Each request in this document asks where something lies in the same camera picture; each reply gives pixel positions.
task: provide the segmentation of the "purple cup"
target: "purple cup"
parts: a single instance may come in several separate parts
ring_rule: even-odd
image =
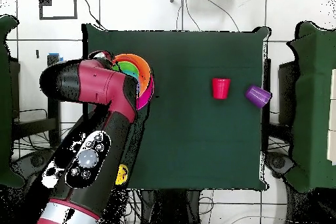
[[[264,107],[266,103],[272,98],[271,93],[255,85],[251,85],[249,87],[249,89],[246,91],[245,96],[258,108]]]

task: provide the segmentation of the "table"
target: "table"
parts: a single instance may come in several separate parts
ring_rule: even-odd
[[[300,66],[295,85],[293,159],[297,166],[285,178],[299,192],[336,187],[336,166],[327,160],[331,72],[336,68],[336,33],[311,22],[297,25],[289,42]]]
[[[245,91],[261,86],[268,28],[102,32],[85,24],[82,30],[84,57],[97,50],[133,53],[154,73],[154,95],[138,113],[121,160],[136,157],[129,188],[266,188],[259,179],[261,111]],[[212,98],[215,77],[232,80],[225,101]]]

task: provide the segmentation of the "orange bowl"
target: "orange bowl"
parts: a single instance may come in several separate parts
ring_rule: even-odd
[[[115,62],[131,62],[134,64],[139,71],[139,82],[140,82],[140,94],[141,96],[147,89],[150,83],[150,67],[148,63],[141,57],[134,54],[120,54],[115,56],[113,63]]]

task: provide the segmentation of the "pink bowl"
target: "pink bowl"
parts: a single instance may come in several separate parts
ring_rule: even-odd
[[[140,96],[140,98],[136,102],[136,109],[140,110],[142,107],[144,107],[152,97],[154,92],[154,79],[153,75],[150,76],[150,82],[147,86],[147,89],[143,92],[143,94]]]

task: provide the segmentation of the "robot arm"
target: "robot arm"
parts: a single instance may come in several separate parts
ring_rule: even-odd
[[[44,172],[43,184],[54,190],[37,224],[96,224],[137,114],[137,82],[97,58],[48,67],[40,87],[48,97],[97,107],[62,141]]]

